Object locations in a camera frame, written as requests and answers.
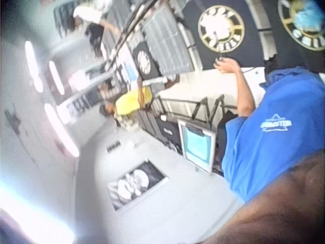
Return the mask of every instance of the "yellow shirt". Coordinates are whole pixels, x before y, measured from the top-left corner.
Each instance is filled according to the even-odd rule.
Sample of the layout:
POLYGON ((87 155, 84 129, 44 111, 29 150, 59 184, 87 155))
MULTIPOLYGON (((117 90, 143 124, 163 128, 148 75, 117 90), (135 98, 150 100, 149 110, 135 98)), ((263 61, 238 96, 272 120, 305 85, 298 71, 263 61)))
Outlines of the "yellow shirt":
MULTIPOLYGON (((149 87, 143 87, 142 92, 144 95, 144 104, 150 103, 152 94, 149 87)), ((139 91, 131 90, 127 94, 124 94, 116 101, 116 112, 119 115, 128 115, 133 111, 140 109, 138 102, 139 91)))

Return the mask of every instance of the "floor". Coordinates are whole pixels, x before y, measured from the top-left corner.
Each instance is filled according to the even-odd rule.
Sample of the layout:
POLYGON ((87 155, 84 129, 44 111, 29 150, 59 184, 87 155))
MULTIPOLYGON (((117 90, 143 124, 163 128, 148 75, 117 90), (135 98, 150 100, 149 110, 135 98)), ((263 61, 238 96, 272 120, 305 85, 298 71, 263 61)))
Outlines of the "floor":
POLYGON ((241 205, 221 176, 196 172, 192 164, 142 130, 130 133, 109 120, 82 148, 76 184, 80 243, 194 243, 213 234, 241 205), (121 146, 107 153, 106 146, 115 140, 121 146), (116 212, 107 184, 144 159, 169 180, 130 208, 116 212))

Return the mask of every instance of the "blue t-shirt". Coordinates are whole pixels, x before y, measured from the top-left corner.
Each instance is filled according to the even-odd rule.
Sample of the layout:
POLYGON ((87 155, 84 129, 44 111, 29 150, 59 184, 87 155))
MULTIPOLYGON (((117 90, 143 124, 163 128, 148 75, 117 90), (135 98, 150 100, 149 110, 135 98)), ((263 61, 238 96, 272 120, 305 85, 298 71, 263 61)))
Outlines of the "blue t-shirt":
POLYGON ((276 72, 259 107, 226 124, 224 178, 246 202, 299 160, 325 148, 325 86, 301 68, 276 72))

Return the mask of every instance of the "round logo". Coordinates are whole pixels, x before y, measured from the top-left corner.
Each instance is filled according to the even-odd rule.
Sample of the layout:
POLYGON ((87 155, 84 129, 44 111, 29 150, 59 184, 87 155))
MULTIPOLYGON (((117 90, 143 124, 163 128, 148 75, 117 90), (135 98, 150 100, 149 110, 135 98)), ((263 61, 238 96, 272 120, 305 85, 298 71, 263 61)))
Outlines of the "round logo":
POLYGON ((215 52, 231 52, 238 48, 245 35, 240 15, 227 6, 208 8, 199 19, 199 35, 209 49, 215 52))
POLYGON ((325 50, 325 21, 315 2, 279 0, 278 12, 284 28, 296 42, 309 50, 325 50))
POLYGON ((138 64, 142 73, 145 75, 150 73, 151 63, 148 54, 145 51, 140 51, 138 54, 138 64))

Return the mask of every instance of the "white logo on shirt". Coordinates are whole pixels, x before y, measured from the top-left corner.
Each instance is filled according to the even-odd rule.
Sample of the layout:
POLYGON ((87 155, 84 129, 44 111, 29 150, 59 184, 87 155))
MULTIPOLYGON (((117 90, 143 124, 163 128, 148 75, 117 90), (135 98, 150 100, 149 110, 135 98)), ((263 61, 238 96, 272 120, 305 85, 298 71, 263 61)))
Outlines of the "white logo on shirt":
POLYGON ((261 128, 265 132, 270 131, 287 131, 292 126, 291 120, 281 118, 278 114, 274 114, 272 118, 267 119, 261 124, 261 128))

